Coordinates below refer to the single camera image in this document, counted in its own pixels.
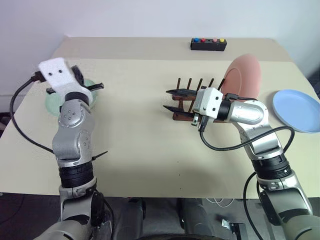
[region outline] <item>pink plate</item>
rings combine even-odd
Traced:
[[[226,70],[224,78],[225,81],[221,87],[223,95],[231,93],[256,99],[261,84],[258,59],[252,54],[237,57]]]

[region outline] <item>floor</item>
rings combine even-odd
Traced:
[[[3,193],[0,196],[0,223],[17,211],[22,199],[22,194]],[[113,208],[116,219],[118,219],[122,207],[128,200],[121,197],[107,197],[106,199]],[[176,213],[175,198],[145,198],[144,200],[146,201],[146,218],[143,222],[144,236],[184,233]],[[226,199],[221,204],[227,204],[228,201]],[[202,202],[209,215],[216,237],[236,239],[228,229],[221,227],[219,219],[223,216],[224,219],[234,223],[245,223],[248,239],[258,239],[247,221],[242,200],[236,199],[226,208],[221,208],[206,199],[203,199]],[[310,198],[310,202],[314,214],[320,216],[320,198]],[[281,227],[271,226],[268,223],[257,199],[248,200],[248,207],[253,222],[265,240],[285,239]],[[0,239],[32,240],[58,220],[59,211],[59,196],[26,194],[18,213],[9,221],[0,224]]]

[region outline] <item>white wall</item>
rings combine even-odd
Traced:
[[[1,112],[64,35],[272,38],[307,76],[320,64],[320,0],[10,0],[0,33]]]

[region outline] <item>table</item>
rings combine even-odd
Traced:
[[[104,40],[115,43],[118,39]],[[161,42],[161,39],[144,39],[144,42],[151,40]],[[232,48],[233,40],[237,42],[230,39],[227,49]],[[197,128],[190,122],[173,121],[172,113],[162,107],[176,104],[165,91],[176,87],[177,78],[181,78],[181,87],[193,78],[191,89],[197,87],[200,78],[203,78],[203,84],[209,84],[210,79],[215,78],[213,87],[217,87],[235,58],[232,52],[228,53],[230,59],[227,59],[223,52],[193,53],[185,49],[184,54],[187,56],[189,53],[193,57],[180,59],[181,56],[173,51],[175,57],[164,59],[159,51],[151,54],[159,59],[150,59],[152,56],[148,57],[146,51],[142,54],[140,49],[132,49],[136,51],[137,59],[133,59],[133,53],[126,53],[130,56],[124,59],[125,54],[118,53],[114,46],[114,51],[108,50],[106,56],[101,53],[94,57],[88,55],[91,51],[86,49],[93,45],[101,48],[101,39],[97,40],[99,44],[95,44],[94,39],[75,39],[75,44],[71,44],[72,41],[72,38],[65,40],[53,56],[66,57],[71,66],[79,66],[85,78],[96,83],[103,82],[105,86],[98,92],[98,100],[92,110],[96,121],[93,152],[109,151],[93,163],[97,187],[105,196],[242,197],[244,183],[253,172],[245,150],[210,150],[201,142]],[[126,41],[135,43],[136,40],[127,38]],[[186,39],[176,38],[175,41],[178,49]],[[276,61],[276,51],[282,48],[272,40],[265,39],[265,42],[269,47],[268,54],[263,55],[259,53],[261,50],[257,50],[262,72],[258,99],[267,105],[270,124],[275,128],[282,126],[271,106],[276,91],[296,89],[315,99],[317,96],[288,55],[280,52],[279,61]],[[255,49],[250,49],[252,45],[242,48],[242,51],[254,52]],[[72,50],[70,55],[66,50],[68,46]],[[21,129],[29,137],[51,147],[58,123],[57,118],[45,109],[47,87],[46,82],[35,83],[15,115]],[[285,145],[289,131],[280,131],[277,135]],[[220,147],[240,142],[238,131],[232,124],[209,124],[205,136],[211,144]],[[60,178],[55,157],[24,140],[11,123],[0,139],[0,152],[1,192],[59,194]],[[320,196],[319,152],[319,134],[297,132],[286,153],[308,197]],[[247,197],[257,198],[254,181],[249,185]]]

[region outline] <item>blue plate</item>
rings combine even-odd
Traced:
[[[272,102],[276,116],[303,133],[320,132],[320,103],[297,90],[278,91]]]

